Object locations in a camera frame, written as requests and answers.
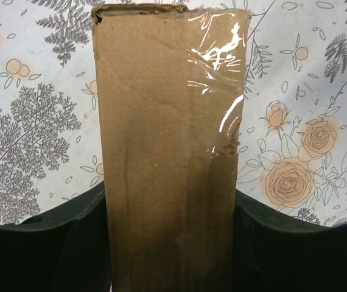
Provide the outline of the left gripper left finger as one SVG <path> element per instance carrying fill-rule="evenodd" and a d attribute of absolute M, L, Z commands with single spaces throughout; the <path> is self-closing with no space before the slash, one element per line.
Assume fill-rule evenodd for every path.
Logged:
<path fill-rule="evenodd" d="M 109 291 L 105 188 L 0 226 L 0 291 Z"/>

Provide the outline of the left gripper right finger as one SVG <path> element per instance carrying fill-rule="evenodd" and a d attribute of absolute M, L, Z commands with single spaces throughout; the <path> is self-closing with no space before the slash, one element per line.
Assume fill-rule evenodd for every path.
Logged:
<path fill-rule="evenodd" d="M 347 223 L 307 223 L 237 191 L 233 235 L 233 291 L 347 291 Z"/>

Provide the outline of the brown cardboard box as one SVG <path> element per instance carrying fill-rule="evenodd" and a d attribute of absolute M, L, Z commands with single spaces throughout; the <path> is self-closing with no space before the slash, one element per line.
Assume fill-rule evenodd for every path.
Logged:
<path fill-rule="evenodd" d="M 231 291 L 250 13 L 92 9 L 114 291 Z"/>

